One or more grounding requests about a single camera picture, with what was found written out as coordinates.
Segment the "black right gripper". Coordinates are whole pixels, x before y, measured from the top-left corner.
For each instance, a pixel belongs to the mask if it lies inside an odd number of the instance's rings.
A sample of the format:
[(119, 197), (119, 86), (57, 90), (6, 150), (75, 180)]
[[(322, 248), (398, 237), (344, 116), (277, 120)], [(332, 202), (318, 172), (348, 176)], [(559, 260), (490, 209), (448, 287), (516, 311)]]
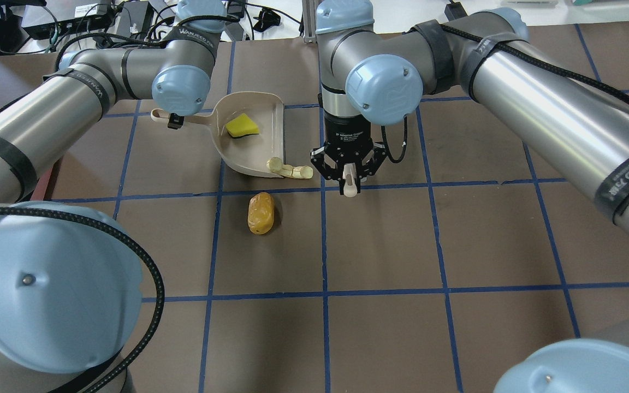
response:
[(381, 142), (374, 142), (364, 115), (340, 117), (324, 113), (325, 141), (310, 153), (311, 164), (328, 181), (339, 182), (342, 196), (357, 196), (359, 182), (373, 176), (387, 159)]

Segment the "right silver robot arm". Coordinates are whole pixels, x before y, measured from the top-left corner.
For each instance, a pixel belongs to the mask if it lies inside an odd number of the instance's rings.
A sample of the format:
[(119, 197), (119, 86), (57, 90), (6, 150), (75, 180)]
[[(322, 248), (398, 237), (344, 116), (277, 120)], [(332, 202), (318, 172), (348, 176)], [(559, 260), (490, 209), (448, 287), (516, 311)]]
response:
[(627, 288), (628, 281), (600, 282), (604, 268), (629, 270), (622, 243), (597, 244), (602, 256), (578, 264), (585, 283), (567, 279), (568, 256), (559, 250), (547, 207), (556, 196), (535, 174), (532, 154), (541, 156), (604, 215), (604, 224), (629, 235), (629, 97), (583, 75), (547, 64), (527, 42), (520, 15), (510, 8), (485, 10), (440, 24), (425, 22), (393, 38), (373, 31), (367, 1), (330, 1), (317, 9), (325, 143), (312, 152), (336, 167), (322, 168), (331, 181), (360, 192), (386, 152), (370, 140), (378, 123), (412, 120), (419, 136), (428, 105), (422, 94), (461, 86), (523, 143), (531, 177), (497, 181), (443, 181), (434, 176), (438, 156), (422, 144), (425, 186), (377, 187), (370, 204), (392, 203), (383, 251), (345, 251), (363, 231), (377, 230), (357, 212), (345, 224), (350, 203), (322, 195), (325, 372), (335, 390), (352, 391), (353, 371), (344, 365), (348, 305), (434, 304), (452, 356), (454, 386), (469, 392), (472, 376), (499, 378), (500, 391), (518, 383), (559, 391), (596, 379), (606, 365), (609, 378), (629, 386), (629, 369), (613, 368), (629, 352), (623, 339), (589, 340), (574, 310), (574, 294)]

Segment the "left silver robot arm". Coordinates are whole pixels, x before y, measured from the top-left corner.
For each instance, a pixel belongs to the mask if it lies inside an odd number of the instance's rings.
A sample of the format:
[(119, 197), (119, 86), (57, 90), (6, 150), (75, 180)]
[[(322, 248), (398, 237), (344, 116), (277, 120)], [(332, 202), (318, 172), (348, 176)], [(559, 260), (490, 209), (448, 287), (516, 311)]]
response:
[(58, 56), (0, 109), (0, 392), (132, 392), (165, 288), (135, 240), (95, 209), (35, 200), (68, 150), (119, 100), (153, 99), (177, 128), (205, 104), (221, 1), (179, 1), (162, 41)]

